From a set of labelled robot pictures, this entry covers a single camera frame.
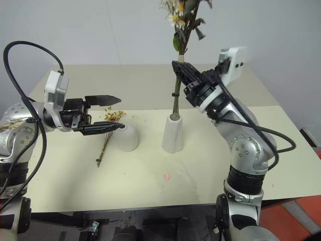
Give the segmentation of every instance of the dried flower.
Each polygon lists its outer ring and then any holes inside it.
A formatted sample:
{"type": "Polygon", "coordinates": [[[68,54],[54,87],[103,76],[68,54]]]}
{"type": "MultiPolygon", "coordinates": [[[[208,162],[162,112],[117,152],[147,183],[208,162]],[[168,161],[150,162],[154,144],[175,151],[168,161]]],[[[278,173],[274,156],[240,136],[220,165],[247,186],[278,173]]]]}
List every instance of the dried flower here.
{"type": "MultiPolygon", "coordinates": [[[[123,117],[126,113],[123,112],[122,110],[119,110],[119,111],[114,111],[113,113],[111,113],[111,106],[108,107],[107,109],[105,109],[105,120],[106,121],[110,121],[110,122],[119,122],[120,118],[123,117]]],[[[104,142],[104,145],[103,145],[103,148],[101,150],[101,153],[100,153],[100,156],[98,159],[96,159],[96,162],[97,162],[97,167],[100,166],[100,163],[101,163],[101,159],[105,153],[105,149],[106,149],[106,146],[110,140],[110,138],[112,137],[112,134],[113,132],[108,132],[106,134],[106,138],[105,138],[105,142],[104,142]]]]}
{"type": "Polygon", "coordinates": [[[184,5],[182,3],[178,4],[177,6],[177,12],[184,12],[184,5]]]}
{"type": "Polygon", "coordinates": [[[180,26],[180,28],[185,26],[185,22],[183,20],[178,20],[177,22],[178,22],[178,25],[180,26]]]}

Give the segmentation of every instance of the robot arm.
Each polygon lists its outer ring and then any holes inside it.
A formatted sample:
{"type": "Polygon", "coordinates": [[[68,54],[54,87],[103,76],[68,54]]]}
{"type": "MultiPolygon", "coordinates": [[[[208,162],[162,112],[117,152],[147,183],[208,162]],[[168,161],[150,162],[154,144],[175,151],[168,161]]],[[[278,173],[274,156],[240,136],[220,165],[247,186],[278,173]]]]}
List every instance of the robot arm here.
{"type": "Polygon", "coordinates": [[[278,158],[275,140],[270,134],[256,131],[258,122],[254,114],[231,98],[227,90],[222,90],[239,78],[245,50],[222,50],[218,66],[203,73],[189,63],[173,61],[172,65],[177,78],[186,86],[186,99],[199,107],[200,112],[207,113],[231,151],[224,194],[216,201],[216,230],[225,240],[278,240],[270,231],[258,227],[268,160],[278,158]]]}
{"type": "MultiPolygon", "coordinates": [[[[88,114],[92,105],[110,106],[120,102],[120,99],[110,95],[86,96],[85,101],[81,98],[66,99],[67,86],[67,77],[51,71],[45,88],[45,102],[31,103],[46,132],[59,129],[96,135],[124,127],[114,122],[91,124],[88,114]]],[[[31,200],[23,197],[27,186],[22,186],[27,179],[28,162],[35,146],[33,139],[38,137],[39,132],[30,120],[32,115],[22,102],[9,107],[0,120],[1,204],[15,196],[6,207],[1,207],[1,228],[17,233],[28,229],[31,214],[31,200]]]]}

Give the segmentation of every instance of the white ceramic vase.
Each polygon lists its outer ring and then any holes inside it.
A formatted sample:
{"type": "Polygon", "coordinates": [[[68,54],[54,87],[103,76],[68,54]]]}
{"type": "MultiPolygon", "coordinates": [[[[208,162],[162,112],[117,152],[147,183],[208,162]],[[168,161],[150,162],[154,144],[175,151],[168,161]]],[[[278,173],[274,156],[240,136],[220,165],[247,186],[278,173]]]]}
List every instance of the white ceramic vase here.
{"type": "Polygon", "coordinates": [[[130,124],[125,124],[124,128],[118,128],[113,132],[113,139],[120,149],[130,152],[138,146],[139,139],[137,130],[130,124]]]}
{"type": "Polygon", "coordinates": [[[178,120],[173,120],[171,116],[167,118],[162,147],[169,153],[183,149],[183,118],[181,116],[178,120]]]}

